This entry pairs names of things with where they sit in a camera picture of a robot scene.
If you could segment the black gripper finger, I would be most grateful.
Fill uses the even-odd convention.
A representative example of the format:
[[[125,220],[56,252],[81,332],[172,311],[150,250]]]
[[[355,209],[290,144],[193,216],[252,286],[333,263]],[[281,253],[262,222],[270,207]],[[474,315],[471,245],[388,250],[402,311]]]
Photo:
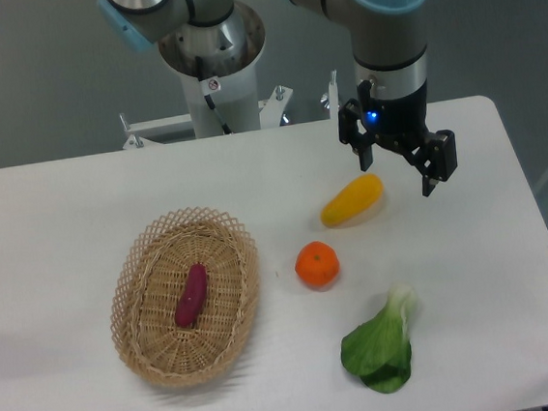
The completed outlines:
[[[361,111],[357,100],[350,99],[340,107],[338,112],[339,141],[349,145],[352,152],[358,156],[360,169],[368,169],[373,163],[371,150],[373,140],[367,131],[360,131]]]
[[[444,183],[458,167],[455,136],[452,131],[430,134],[424,145],[424,170],[422,171],[422,195],[429,196],[439,183]]]

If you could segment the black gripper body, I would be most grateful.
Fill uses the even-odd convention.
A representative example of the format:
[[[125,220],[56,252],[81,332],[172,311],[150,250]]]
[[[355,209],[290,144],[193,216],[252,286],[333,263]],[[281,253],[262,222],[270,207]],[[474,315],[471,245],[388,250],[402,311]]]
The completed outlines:
[[[354,99],[360,104],[360,131],[367,131],[373,145],[402,156],[410,165],[424,164],[424,145],[431,132],[426,127],[427,87],[400,99],[375,97],[374,84],[362,81]]]

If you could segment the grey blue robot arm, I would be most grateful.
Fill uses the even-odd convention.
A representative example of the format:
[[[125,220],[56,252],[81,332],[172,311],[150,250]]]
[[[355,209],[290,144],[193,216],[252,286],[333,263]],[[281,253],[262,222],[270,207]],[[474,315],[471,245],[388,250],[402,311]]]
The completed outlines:
[[[287,0],[346,28],[357,94],[333,109],[339,139],[362,169],[372,149],[402,156],[423,194],[457,167],[455,136],[426,127],[425,0]],[[238,0],[98,0],[106,22],[134,50],[156,47],[183,81],[198,137],[258,129],[254,65],[264,48],[259,15]]]

